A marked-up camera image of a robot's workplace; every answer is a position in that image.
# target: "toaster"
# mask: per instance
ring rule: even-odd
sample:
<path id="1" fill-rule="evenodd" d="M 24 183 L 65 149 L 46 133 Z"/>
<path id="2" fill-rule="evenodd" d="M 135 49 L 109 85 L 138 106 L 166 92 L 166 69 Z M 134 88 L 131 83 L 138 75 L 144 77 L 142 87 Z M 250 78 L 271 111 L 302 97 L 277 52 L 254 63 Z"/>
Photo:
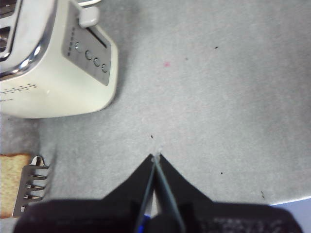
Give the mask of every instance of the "toaster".
<path id="1" fill-rule="evenodd" d="M 99 16 L 74 0 L 1 0 L 1 112 L 46 118 L 106 107 L 116 92 L 118 49 Z"/>

